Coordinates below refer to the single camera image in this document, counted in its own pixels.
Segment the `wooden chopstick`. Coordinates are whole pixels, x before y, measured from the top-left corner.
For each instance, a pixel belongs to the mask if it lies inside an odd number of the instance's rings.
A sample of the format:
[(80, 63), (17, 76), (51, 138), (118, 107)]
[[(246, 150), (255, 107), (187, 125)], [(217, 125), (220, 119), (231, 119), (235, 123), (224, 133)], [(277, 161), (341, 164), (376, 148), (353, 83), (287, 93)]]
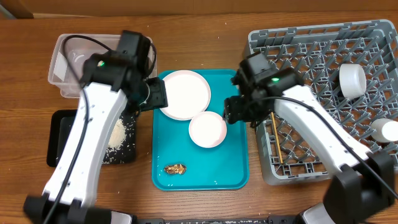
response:
[(277, 126), (275, 122), (275, 117), (274, 113), (271, 112), (271, 120), (272, 120), (272, 127), (273, 127), (273, 133), (274, 133), (274, 138), (275, 138), (275, 143), (276, 143), (276, 149), (279, 157), (279, 162), (281, 165), (284, 164), (283, 158), (282, 158), (282, 152), (280, 150), (280, 143), (279, 143), (279, 137), (278, 137), (278, 132), (277, 132)]

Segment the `pink bowl with rice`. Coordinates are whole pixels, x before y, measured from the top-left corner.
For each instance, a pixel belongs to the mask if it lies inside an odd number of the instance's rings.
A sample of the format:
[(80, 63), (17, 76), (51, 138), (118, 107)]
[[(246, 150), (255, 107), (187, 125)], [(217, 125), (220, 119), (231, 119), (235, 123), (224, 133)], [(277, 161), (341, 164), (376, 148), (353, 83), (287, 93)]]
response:
[(188, 133), (197, 146), (212, 148), (224, 141), (227, 134), (227, 125), (219, 114), (204, 111), (192, 118)]

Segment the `large white plate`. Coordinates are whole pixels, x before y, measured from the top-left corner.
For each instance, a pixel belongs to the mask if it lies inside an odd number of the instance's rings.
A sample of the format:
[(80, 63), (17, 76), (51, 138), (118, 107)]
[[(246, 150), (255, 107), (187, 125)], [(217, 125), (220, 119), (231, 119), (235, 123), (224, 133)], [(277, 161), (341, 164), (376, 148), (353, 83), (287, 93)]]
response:
[(192, 119), (204, 112), (211, 100), (208, 82), (197, 72), (177, 70), (163, 78), (168, 106), (161, 112), (179, 121)]

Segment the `brown food scrap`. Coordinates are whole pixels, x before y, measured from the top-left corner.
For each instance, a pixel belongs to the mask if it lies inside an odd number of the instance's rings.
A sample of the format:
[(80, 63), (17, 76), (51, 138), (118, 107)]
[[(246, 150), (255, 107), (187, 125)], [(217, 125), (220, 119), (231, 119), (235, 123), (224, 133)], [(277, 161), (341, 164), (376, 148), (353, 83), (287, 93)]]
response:
[(170, 175), (183, 175), (186, 169), (187, 167), (183, 164), (167, 165), (164, 167), (164, 171)]

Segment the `grey-green bowl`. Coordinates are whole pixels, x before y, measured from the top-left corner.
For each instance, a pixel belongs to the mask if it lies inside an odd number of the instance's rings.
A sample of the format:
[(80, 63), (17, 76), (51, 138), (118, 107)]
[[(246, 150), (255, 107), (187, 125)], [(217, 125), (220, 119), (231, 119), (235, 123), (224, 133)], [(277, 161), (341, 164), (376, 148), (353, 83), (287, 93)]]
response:
[(343, 96), (355, 99), (366, 92), (366, 75), (359, 64), (344, 63), (339, 69), (339, 83)]

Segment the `small white cup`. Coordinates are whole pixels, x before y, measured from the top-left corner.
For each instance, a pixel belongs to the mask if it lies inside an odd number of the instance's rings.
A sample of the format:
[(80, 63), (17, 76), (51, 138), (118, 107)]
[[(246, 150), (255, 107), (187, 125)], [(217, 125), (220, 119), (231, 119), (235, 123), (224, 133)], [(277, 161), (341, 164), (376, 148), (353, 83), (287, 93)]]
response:
[(394, 142), (398, 139), (397, 121), (380, 118), (371, 123), (371, 128), (375, 130), (371, 136), (378, 142)]

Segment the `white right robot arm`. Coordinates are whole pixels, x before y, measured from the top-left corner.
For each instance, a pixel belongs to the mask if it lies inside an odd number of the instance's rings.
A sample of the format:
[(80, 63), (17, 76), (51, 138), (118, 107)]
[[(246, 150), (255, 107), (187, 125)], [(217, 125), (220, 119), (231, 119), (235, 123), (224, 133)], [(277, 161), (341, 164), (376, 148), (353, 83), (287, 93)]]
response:
[(394, 162), (372, 153), (350, 136), (322, 107), (293, 68), (278, 70), (257, 52), (239, 64), (233, 85), (239, 95), (224, 101), (229, 124), (261, 124), (271, 112), (286, 120), (315, 151), (331, 182), (323, 201), (292, 223), (362, 223), (397, 200)]

